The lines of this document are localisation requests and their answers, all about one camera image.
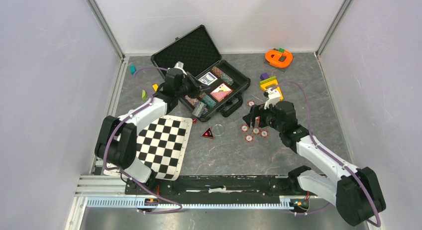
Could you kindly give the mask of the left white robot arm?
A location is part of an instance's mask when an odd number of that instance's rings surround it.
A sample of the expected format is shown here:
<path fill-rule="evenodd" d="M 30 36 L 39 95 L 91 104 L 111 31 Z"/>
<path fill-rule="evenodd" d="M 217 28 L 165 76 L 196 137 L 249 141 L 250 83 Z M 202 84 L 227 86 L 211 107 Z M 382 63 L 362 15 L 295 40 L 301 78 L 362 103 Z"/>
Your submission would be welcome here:
<path fill-rule="evenodd" d="M 126 175 L 144 194 L 156 189 L 156 180 L 151 177 L 151 168 L 136 157 L 139 132 L 169 114 L 180 98 L 193 97 L 202 89 L 201 82 L 185 71 L 183 62 L 164 71 L 164 82 L 146 103 L 120 117 L 108 115 L 103 119 L 95 146 L 95 156 L 103 160 L 104 170 Z"/>

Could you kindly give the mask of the green blue chip roll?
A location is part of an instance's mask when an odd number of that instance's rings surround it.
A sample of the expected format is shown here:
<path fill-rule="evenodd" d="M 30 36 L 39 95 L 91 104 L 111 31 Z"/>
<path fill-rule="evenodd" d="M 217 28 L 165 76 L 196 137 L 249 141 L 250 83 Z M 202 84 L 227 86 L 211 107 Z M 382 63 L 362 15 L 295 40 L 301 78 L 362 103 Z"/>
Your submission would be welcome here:
<path fill-rule="evenodd" d="M 233 85 L 234 80 L 227 74 L 223 73 L 221 74 L 220 78 L 229 86 Z"/>

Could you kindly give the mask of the pink brown chip roll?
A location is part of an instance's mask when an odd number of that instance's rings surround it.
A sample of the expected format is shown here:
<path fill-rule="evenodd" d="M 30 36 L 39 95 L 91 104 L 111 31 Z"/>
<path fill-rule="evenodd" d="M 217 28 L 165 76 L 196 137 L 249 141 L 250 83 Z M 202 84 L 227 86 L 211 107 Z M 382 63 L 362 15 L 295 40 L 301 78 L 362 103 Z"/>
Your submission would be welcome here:
<path fill-rule="evenodd" d="M 196 98 L 190 98 L 189 96 L 185 96 L 185 99 L 186 99 L 186 101 L 190 104 L 190 105 L 192 105 L 192 106 L 194 106 L 195 107 L 195 105 L 198 103 L 198 99 L 196 99 Z"/>

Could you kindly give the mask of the brown 100 chip roll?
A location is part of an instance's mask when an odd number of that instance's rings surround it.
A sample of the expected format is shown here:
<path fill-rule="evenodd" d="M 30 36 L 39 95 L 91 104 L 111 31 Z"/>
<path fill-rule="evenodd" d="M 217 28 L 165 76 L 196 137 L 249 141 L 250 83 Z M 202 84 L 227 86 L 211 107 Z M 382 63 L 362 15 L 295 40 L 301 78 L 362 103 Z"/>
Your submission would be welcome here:
<path fill-rule="evenodd" d="M 205 93 L 205 92 L 201 92 L 201 93 L 198 95 L 198 98 L 199 98 L 199 99 L 202 99 L 205 95 L 206 95 L 206 93 Z"/>

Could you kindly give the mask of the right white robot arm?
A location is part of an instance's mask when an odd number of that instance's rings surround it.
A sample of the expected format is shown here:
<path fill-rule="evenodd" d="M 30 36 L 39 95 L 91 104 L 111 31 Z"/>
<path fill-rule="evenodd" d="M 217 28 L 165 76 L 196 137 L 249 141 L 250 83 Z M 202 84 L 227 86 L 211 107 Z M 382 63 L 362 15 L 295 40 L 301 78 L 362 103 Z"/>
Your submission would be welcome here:
<path fill-rule="evenodd" d="M 264 91 L 267 101 L 253 105 L 243 120 L 249 127 L 270 127 L 276 130 L 282 143 L 294 153 L 307 159 L 322 175 L 308 166 L 289 172 L 288 189 L 293 194 L 307 191 L 336 207 L 340 216 L 351 226 L 364 221 L 380 227 L 380 213 L 386 202 L 374 170 L 359 168 L 324 146 L 306 127 L 299 124 L 295 106 L 282 101 L 276 87 Z"/>

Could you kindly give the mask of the grey green chip roll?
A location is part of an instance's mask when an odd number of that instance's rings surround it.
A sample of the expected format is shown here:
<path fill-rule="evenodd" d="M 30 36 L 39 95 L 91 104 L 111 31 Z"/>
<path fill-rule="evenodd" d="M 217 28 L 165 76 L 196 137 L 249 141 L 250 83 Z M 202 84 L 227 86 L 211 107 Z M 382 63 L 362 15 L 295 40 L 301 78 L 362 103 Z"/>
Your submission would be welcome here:
<path fill-rule="evenodd" d="M 194 110 L 192 111 L 192 115 L 200 118 L 205 108 L 207 108 L 207 105 L 201 101 L 198 101 L 198 103 L 194 107 Z"/>

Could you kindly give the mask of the brown poker chip roll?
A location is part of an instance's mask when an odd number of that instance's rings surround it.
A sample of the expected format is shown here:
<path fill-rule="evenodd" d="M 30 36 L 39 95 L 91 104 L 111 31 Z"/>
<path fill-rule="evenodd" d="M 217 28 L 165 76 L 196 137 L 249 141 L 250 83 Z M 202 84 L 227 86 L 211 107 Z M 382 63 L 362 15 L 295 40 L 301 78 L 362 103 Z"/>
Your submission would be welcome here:
<path fill-rule="evenodd" d="M 211 72 L 218 78 L 220 78 L 223 74 L 223 71 L 216 66 L 212 67 Z"/>

